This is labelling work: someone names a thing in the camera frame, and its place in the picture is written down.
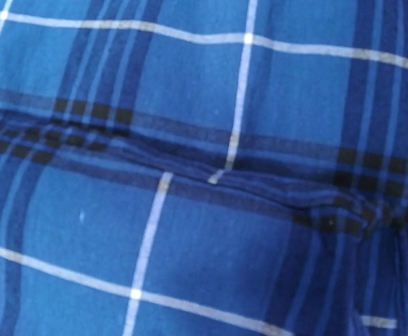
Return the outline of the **blue plaid long sleeve shirt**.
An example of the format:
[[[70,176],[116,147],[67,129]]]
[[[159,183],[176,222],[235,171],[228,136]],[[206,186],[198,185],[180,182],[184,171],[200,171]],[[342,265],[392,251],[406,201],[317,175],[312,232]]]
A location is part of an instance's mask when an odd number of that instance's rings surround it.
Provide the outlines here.
[[[0,335],[408,335],[408,1],[0,1]]]

